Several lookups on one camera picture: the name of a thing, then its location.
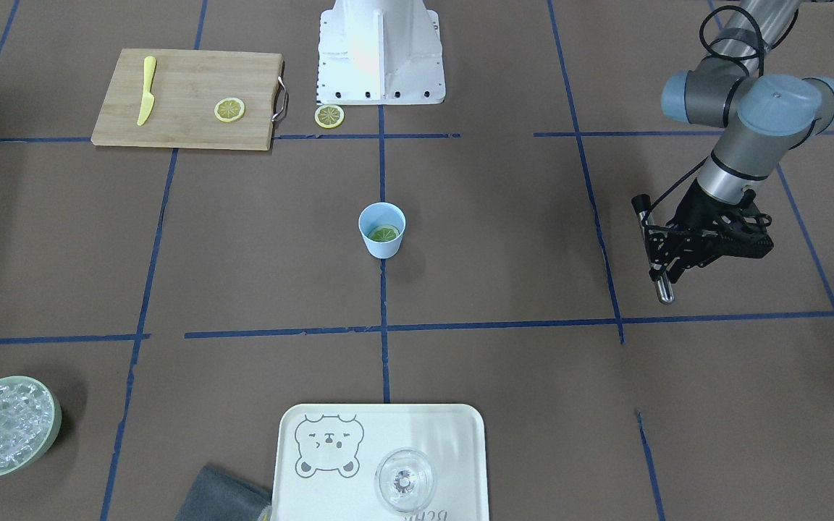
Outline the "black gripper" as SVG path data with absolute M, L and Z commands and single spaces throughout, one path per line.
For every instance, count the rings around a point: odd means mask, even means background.
M 649 264 L 649 278 L 678 281 L 678 272 L 702 268 L 721 257 L 763 258 L 774 248 L 768 234 L 770 215 L 755 204 L 757 192 L 745 190 L 737 205 L 706 194 L 694 181 L 666 225 L 655 224 L 662 233 L 655 240 L 657 260 Z

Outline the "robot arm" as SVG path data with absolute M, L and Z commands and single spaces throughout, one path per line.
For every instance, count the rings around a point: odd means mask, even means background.
M 718 258 L 762 258 L 774 243 L 770 215 L 756 205 L 761 186 L 785 153 L 834 125 L 834 79 L 768 73 L 767 55 L 796 23 L 799 1 L 744 1 L 715 39 L 704 27 L 704 58 L 663 87 L 662 112 L 674 121 L 721 129 L 714 148 L 688 174 L 685 195 L 666 224 L 653 221 L 657 201 L 631 203 L 660 300 L 689 269 Z

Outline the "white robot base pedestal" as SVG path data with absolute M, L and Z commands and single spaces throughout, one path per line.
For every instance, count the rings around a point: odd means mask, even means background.
M 319 29 L 319 105 L 445 102 L 439 17 L 423 1 L 337 1 Z

